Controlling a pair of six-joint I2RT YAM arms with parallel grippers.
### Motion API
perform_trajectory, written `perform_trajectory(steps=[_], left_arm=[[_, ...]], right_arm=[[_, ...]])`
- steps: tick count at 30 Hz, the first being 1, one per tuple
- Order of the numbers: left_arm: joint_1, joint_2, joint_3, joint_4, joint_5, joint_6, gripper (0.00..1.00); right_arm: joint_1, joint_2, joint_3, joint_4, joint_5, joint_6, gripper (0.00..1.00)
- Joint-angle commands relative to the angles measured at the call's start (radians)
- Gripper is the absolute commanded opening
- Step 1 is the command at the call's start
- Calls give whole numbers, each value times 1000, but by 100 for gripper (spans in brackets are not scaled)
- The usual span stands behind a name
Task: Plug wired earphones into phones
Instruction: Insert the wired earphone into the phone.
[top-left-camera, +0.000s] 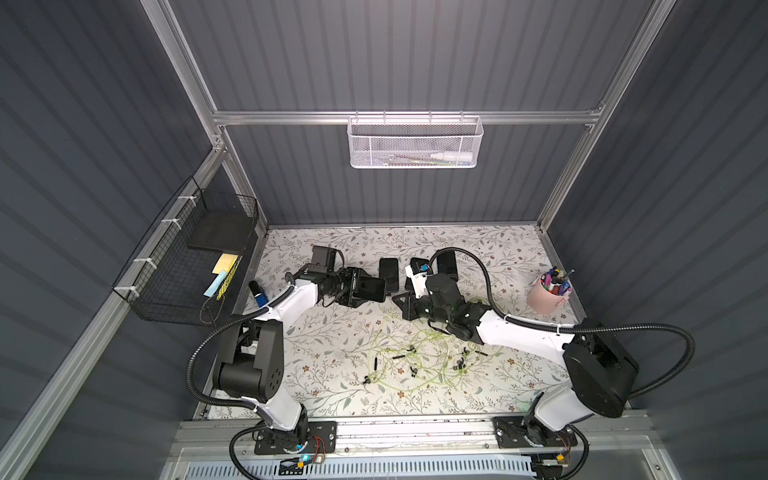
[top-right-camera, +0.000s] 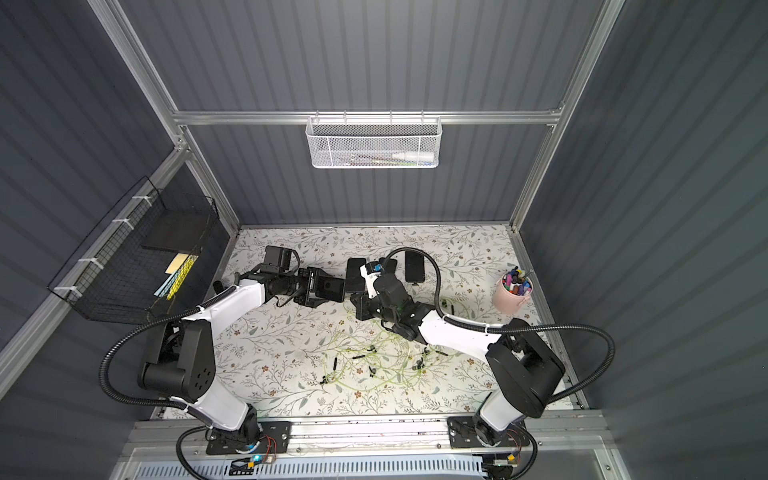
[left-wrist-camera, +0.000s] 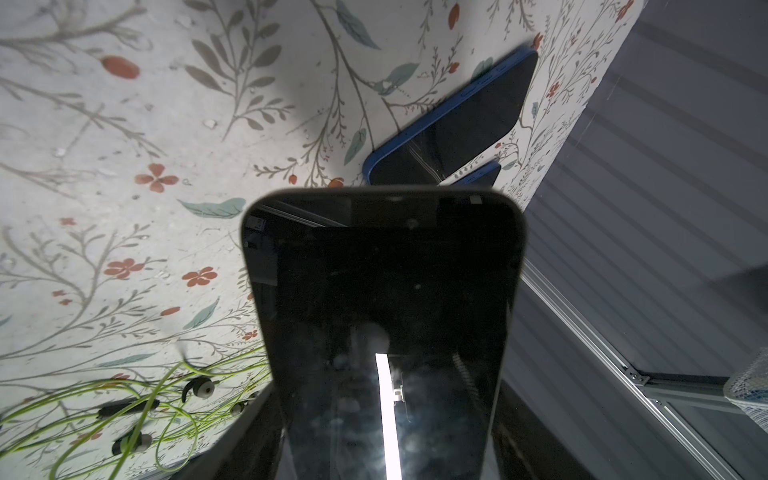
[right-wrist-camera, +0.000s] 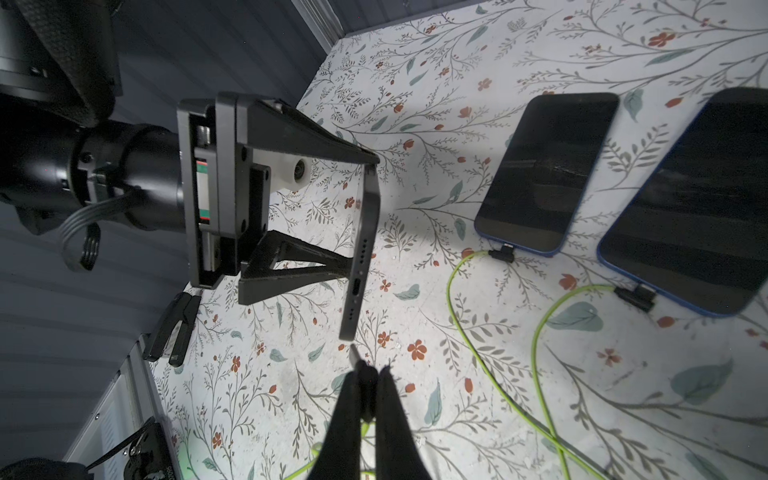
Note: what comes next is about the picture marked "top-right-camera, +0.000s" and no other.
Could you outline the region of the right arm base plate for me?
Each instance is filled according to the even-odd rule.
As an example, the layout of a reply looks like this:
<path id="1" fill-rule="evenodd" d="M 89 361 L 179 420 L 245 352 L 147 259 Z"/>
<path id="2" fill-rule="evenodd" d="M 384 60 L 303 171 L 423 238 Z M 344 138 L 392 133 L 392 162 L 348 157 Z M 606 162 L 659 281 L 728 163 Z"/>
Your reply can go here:
<path id="1" fill-rule="evenodd" d="M 454 449 L 527 447 L 530 440 L 521 424 L 497 431 L 478 416 L 451 416 L 446 419 L 449 443 Z"/>

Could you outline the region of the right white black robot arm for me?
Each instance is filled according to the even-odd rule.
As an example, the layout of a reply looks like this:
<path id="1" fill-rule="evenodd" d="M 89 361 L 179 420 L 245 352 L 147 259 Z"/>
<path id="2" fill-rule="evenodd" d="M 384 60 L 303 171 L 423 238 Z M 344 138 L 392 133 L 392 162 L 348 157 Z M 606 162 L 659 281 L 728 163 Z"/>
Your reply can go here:
<path id="1" fill-rule="evenodd" d="M 476 414 L 479 428 L 500 432 L 524 417 L 541 417 L 565 368 L 538 333 L 492 333 L 479 323 L 464 328 L 439 307 L 414 300 L 389 273 L 368 280 L 366 288 L 350 296 L 359 320 L 378 319 L 406 340 L 447 347 L 490 368 L 497 389 Z"/>

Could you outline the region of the green wired earphones tangle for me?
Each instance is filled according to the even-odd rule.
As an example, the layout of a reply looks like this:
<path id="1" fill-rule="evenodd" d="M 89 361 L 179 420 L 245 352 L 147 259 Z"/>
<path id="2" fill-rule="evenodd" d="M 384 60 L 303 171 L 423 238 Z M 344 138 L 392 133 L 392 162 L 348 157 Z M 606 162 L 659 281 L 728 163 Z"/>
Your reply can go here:
<path id="1" fill-rule="evenodd" d="M 380 325 L 377 318 L 359 320 L 346 302 L 328 313 L 330 324 L 317 335 L 312 361 L 314 383 L 333 391 L 366 393 L 402 388 L 439 391 L 446 382 L 483 374 L 481 363 L 447 347 L 408 341 Z"/>

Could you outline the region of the small black smartphone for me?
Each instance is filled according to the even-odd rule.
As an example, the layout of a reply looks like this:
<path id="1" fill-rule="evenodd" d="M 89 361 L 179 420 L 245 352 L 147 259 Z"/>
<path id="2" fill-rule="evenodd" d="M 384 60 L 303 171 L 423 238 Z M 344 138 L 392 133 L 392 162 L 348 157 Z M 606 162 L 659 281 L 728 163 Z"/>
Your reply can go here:
<path id="1" fill-rule="evenodd" d="M 315 294 L 325 301 L 341 303 L 345 299 L 345 279 L 320 276 L 316 283 Z"/>

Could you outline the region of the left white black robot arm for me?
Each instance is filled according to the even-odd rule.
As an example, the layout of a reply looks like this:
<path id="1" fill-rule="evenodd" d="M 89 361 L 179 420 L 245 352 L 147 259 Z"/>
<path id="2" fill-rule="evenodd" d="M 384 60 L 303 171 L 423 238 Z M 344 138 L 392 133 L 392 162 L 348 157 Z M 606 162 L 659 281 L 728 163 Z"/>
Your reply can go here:
<path id="1" fill-rule="evenodd" d="M 345 280 L 300 266 L 293 249 L 268 246 L 262 263 L 234 283 L 150 335 L 138 385 L 168 398 L 209 426 L 228 432 L 253 429 L 254 410 L 216 376 L 214 340 L 246 313 L 284 296 L 307 308 L 345 298 Z"/>

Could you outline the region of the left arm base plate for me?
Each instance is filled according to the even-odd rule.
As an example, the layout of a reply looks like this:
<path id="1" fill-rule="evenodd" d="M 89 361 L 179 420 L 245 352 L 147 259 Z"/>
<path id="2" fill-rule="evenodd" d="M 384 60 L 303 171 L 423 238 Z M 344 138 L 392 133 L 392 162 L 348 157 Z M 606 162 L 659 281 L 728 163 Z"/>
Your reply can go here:
<path id="1" fill-rule="evenodd" d="M 293 424 L 288 421 L 257 422 L 250 431 L 213 429 L 206 434 L 208 455 L 283 454 L 287 452 Z"/>

